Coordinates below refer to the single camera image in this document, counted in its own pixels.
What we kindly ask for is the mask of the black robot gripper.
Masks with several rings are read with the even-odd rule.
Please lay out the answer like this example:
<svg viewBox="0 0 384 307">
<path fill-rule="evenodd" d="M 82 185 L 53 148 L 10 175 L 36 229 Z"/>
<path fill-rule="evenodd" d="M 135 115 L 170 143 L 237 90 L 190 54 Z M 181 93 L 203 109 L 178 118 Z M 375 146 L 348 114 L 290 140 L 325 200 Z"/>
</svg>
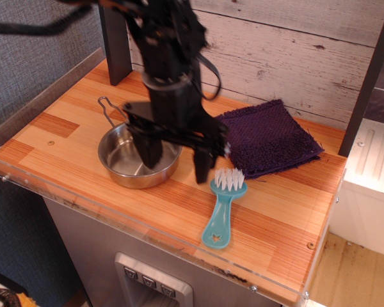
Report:
<svg viewBox="0 0 384 307">
<path fill-rule="evenodd" d="M 148 102 L 128 102 L 122 105 L 132 124 L 128 129 L 144 165 L 152 169 L 163 154 L 160 136 L 173 143 L 198 147 L 194 153 L 195 176 L 205 183 L 209 170 L 219 156 L 230 153 L 227 127 L 210 116 L 202 106 L 199 82 L 160 83 L 145 81 Z"/>
</svg>

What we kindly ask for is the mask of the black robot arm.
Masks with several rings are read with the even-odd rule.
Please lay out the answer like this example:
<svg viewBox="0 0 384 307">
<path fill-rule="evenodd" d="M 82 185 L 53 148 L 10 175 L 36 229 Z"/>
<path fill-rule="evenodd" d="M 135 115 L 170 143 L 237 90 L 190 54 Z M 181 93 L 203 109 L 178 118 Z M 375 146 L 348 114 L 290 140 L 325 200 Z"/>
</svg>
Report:
<svg viewBox="0 0 384 307">
<path fill-rule="evenodd" d="M 148 102 L 124 106 L 141 160 L 153 168 L 163 154 L 162 141 L 194 151 L 197 183 L 206 182 L 210 169 L 227 149 L 227 127 L 202 105 L 200 65 L 215 75 L 216 67 L 200 51 L 206 46 L 205 28 L 189 1 L 98 1 L 125 19 L 143 61 L 142 81 Z"/>
</svg>

